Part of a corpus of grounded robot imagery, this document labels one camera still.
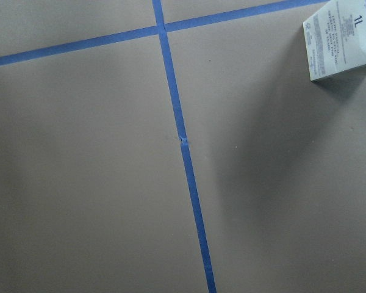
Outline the blue white milk carton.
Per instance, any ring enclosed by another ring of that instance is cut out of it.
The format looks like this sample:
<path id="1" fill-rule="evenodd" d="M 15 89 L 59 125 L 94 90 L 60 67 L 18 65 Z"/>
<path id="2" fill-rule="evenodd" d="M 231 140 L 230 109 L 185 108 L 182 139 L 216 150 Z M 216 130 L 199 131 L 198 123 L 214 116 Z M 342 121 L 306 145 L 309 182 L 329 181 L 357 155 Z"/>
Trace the blue white milk carton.
<path id="1" fill-rule="evenodd" d="M 328 1 L 303 22 L 311 81 L 366 75 L 366 1 Z"/>

